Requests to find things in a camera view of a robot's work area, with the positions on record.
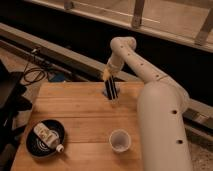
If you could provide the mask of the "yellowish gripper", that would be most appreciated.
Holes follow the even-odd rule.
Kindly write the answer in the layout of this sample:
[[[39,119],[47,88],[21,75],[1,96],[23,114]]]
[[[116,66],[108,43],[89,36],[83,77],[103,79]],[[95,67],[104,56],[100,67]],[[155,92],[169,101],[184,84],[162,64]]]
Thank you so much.
[[[114,78],[108,68],[104,69],[103,74],[102,74],[102,79],[105,81],[104,83],[105,83],[105,88],[106,88],[108,99],[109,100],[117,99],[118,95],[117,95],[117,89],[115,86]]]

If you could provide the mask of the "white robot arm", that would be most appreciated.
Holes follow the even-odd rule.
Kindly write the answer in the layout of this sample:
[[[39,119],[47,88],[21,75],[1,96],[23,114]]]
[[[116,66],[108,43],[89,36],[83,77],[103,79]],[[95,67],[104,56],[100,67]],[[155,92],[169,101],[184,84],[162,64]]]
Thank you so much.
[[[115,37],[103,72],[105,81],[127,65],[144,82],[137,100],[143,171],[193,171],[183,113],[187,91],[135,52],[133,37]]]

